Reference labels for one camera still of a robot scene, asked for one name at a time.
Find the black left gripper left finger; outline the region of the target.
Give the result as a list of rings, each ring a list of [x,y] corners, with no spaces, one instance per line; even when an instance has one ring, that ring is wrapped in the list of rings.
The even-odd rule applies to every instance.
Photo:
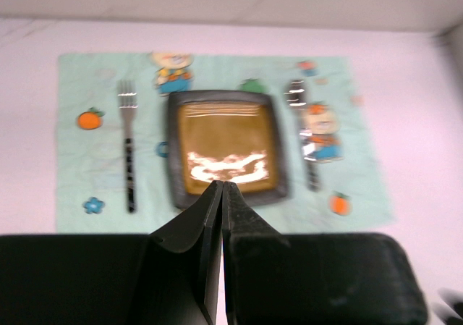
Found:
[[[4,235],[3,324],[213,324],[223,185],[151,234]]]

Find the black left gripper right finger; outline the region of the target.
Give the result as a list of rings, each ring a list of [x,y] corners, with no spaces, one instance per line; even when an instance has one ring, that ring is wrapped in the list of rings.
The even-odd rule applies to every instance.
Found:
[[[426,324],[401,245],[379,233],[282,234],[224,184],[222,233],[230,324]]]

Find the square black amber plate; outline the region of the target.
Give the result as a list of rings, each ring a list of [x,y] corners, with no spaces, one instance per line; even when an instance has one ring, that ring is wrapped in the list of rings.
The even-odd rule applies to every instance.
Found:
[[[233,182],[251,206],[289,195],[274,99],[240,90],[189,90],[167,101],[171,197],[186,208],[214,181]]]

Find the green cartoon print cloth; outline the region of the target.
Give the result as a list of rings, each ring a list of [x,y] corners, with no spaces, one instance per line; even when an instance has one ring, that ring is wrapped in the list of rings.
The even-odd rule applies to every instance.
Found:
[[[305,121],[313,132],[318,192],[307,186],[296,119],[284,97],[296,79],[304,81],[309,103]],[[134,214],[127,211],[120,80],[131,80],[137,92]],[[171,197],[166,108],[172,93],[189,90],[240,90],[274,99],[290,192],[277,203],[246,203],[278,231],[350,232],[391,221],[390,200],[343,59],[153,51],[60,57],[58,232],[152,232],[185,209]]]

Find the silver spoon patterned handle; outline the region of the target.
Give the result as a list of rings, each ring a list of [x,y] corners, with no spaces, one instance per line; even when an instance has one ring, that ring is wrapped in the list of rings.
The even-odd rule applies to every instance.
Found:
[[[306,90],[304,81],[301,79],[292,80],[284,93],[286,103],[294,113],[297,123],[297,134],[300,141],[302,160],[307,175],[307,186],[313,192],[320,190],[320,180],[316,168],[315,143],[313,132],[309,123],[305,121],[309,103],[305,97]]]

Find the silver fork patterned handle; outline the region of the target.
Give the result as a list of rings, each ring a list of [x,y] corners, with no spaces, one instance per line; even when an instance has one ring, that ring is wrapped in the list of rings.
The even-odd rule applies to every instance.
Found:
[[[137,92],[131,80],[120,80],[117,84],[119,112],[122,118],[125,186],[127,194],[127,211],[134,214],[137,210],[135,200],[135,166],[134,166],[134,138],[133,122],[137,112]]]

